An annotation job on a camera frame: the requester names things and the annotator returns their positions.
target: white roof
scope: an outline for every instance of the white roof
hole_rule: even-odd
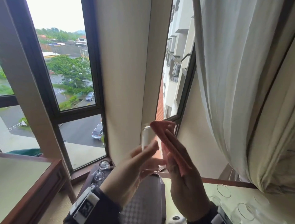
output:
[[[57,43],[57,44],[59,44],[59,45],[65,45],[65,43],[59,43],[59,42],[55,42],[55,43]]]
[[[53,52],[42,52],[43,53],[43,57],[46,57],[46,56],[53,56],[53,55],[60,55],[58,53],[53,53]]]

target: hand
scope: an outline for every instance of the hand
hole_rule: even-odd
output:
[[[168,126],[165,134],[175,148],[192,168],[181,177],[178,165],[171,153],[167,155],[167,168],[171,175],[171,196],[176,208],[189,221],[194,222],[205,216],[211,207],[206,195],[201,176],[194,166],[186,148],[173,134],[173,128]]]
[[[140,182],[154,173],[159,165],[166,164],[162,159],[152,158],[158,149],[157,141],[150,143],[143,151],[141,146],[135,148],[127,159],[112,170],[100,189],[113,202],[124,207],[133,197]]]

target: wooden floor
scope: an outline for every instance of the wooden floor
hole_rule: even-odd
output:
[[[83,183],[84,182],[81,182],[74,186],[74,192],[76,195],[78,195]],[[63,219],[67,216],[71,206],[72,204],[67,194],[65,192],[58,193],[43,215],[39,224],[62,224]]]

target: person's left hand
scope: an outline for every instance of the person's left hand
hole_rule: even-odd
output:
[[[141,146],[135,148],[127,159],[112,170],[100,189],[123,208],[133,197],[140,182],[157,170],[159,165],[166,164],[162,159],[152,158],[158,149],[157,141],[150,143],[143,151]]]

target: car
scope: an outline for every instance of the car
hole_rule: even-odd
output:
[[[104,135],[104,129],[102,128],[102,122],[100,122],[94,131],[91,134],[92,138],[101,140],[101,137]]]
[[[92,101],[94,99],[94,92],[90,92],[87,94],[87,96],[85,97],[85,100],[87,101]]]

